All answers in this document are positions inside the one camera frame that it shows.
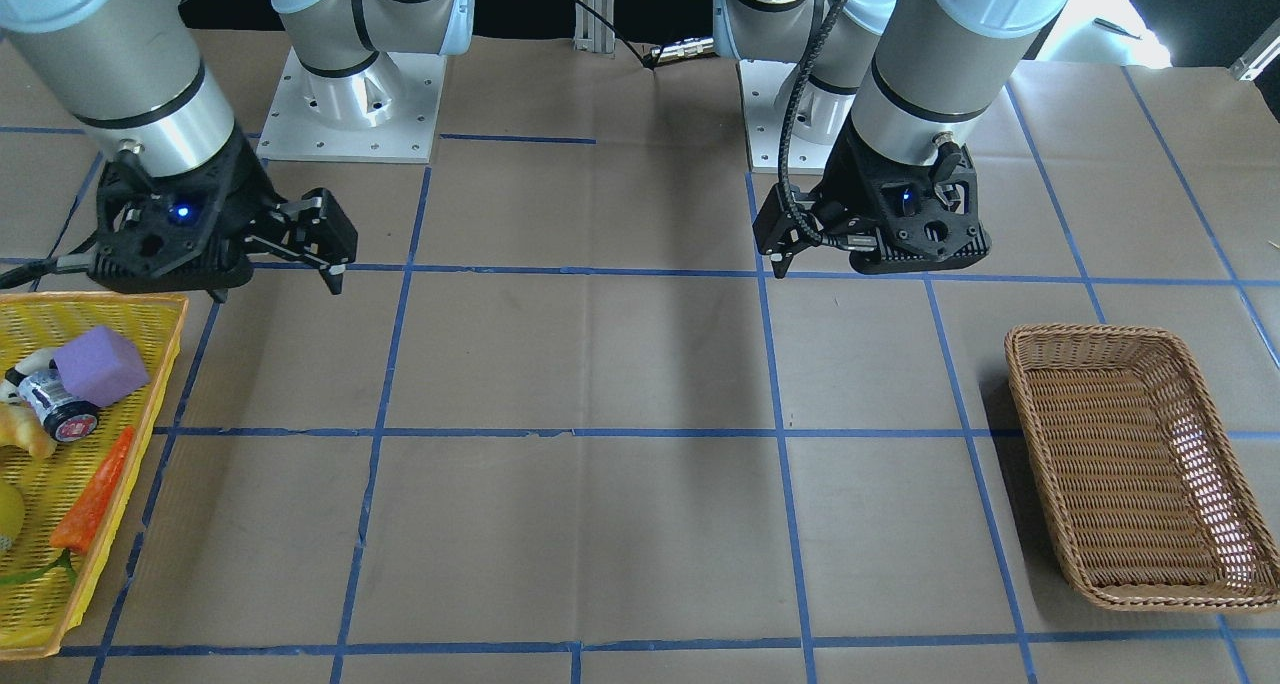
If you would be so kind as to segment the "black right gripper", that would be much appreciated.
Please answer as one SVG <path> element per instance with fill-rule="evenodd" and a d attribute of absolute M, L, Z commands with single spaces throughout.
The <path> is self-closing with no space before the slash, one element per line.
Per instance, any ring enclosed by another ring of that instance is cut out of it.
<path fill-rule="evenodd" d="M 250 138 L 233 126 L 205 164 L 177 175 L 145 170 L 141 145 L 123 140 L 96 192 L 88 278 L 119 293 L 229 289 L 265 254 L 314 269 L 340 295 L 358 232 L 329 190 L 285 201 Z"/>

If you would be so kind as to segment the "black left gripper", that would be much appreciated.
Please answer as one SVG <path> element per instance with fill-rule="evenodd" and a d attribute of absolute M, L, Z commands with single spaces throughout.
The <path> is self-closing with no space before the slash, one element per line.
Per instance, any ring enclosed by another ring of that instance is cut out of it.
<path fill-rule="evenodd" d="M 806 215 L 796 186 L 773 184 L 753 220 L 756 251 L 776 279 L 813 247 L 788 215 L 783 192 Z M 991 251 L 977 211 L 977 170 L 968 149 L 948 132 L 925 146 L 923 164 L 904 164 L 874 151 L 852 126 L 837 138 L 822 177 L 822 223 L 833 237 L 867 237 L 850 265 L 861 274 L 957 270 Z"/>

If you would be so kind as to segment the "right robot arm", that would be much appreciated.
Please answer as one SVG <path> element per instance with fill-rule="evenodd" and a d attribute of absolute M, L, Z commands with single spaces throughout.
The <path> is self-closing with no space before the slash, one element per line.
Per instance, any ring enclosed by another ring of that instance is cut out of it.
<path fill-rule="evenodd" d="M 104 155 L 97 225 L 78 247 L 3 275 L 13 289 L 82 273 L 118 293 L 204 291 L 250 282 L 251 256 L 316 270 L 342 291 L 358 233 L 333 192 L 280 195 L 238 123 L 179 8 L 189 0 L 3 0 L 3 35 Z M 270 0 L 298 70 L 307 140 L 332 154 L 352 134 L 364 155 L 422 158 L 428 110 L 404 59 L 467 51 L 475 0 Z"/>

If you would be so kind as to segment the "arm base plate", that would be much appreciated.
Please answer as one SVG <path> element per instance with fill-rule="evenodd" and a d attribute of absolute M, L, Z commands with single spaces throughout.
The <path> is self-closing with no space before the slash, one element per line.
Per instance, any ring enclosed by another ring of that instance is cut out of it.
<path fill-rule="evenodd" d="M 774 172 L 795 65 L 786 61 L 737 63 L 750 170 Z M 808 85 L 791 133 L 788 170 L 819 175 L 849 115 L 855 96 Z"/>
<path fill-rule="evenodd" d="M 259 138 L 259 156 L 296 163 L 428 164 L 448 58 L 381 54 L 326 78 L 289 53 Z"/>

